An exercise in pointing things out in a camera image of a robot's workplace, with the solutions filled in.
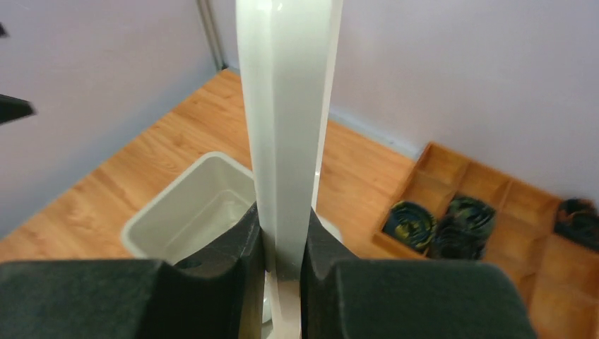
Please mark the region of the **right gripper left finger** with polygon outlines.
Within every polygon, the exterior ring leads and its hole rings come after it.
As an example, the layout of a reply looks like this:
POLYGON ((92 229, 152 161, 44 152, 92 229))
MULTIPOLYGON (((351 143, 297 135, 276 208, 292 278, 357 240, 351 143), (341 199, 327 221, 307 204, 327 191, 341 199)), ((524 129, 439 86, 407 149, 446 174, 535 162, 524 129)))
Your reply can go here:
POLYGON ((170 264, 160 259, 1 264, 2 338, 259 338, 258 211, 170 264))

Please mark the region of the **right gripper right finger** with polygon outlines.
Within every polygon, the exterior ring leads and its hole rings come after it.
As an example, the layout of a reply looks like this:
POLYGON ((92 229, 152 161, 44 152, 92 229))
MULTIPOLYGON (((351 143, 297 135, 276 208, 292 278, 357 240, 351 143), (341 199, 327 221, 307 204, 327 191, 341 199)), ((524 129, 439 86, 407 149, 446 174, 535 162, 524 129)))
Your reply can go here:
POLYGON ((515 285, 480 261, 359 258, 310 215, 303 338, 535 338, 515 285))

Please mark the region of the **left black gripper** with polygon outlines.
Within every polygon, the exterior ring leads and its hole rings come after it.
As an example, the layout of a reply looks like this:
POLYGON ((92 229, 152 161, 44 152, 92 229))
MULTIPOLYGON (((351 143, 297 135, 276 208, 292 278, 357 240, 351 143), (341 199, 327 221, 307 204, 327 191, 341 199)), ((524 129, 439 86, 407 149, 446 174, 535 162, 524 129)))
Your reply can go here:
POLYGON ((1 124, 7 124, 36 114, 33 104, 27 100, 1 95, 0 103, 1 124))

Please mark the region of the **beige plastic bin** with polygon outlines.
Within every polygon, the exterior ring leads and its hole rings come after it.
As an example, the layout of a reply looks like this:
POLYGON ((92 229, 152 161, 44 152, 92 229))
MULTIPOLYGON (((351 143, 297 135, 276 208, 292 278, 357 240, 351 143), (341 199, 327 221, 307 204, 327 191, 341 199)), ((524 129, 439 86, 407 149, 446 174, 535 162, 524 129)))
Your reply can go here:
POLYGON ((175 264, 235 226, 255 200, 252 171, 209 152, 125 224, 121 242, 136 258, 175 264))

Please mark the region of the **white plastic lid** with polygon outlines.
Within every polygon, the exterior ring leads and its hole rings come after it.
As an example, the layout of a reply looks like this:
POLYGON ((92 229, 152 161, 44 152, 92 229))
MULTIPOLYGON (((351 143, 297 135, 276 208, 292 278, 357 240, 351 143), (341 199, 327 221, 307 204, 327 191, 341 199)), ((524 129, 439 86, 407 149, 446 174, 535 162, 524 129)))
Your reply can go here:
POLYGON ((342 1, 238 1, 237 49, 275 338, 300 338, 342 1))

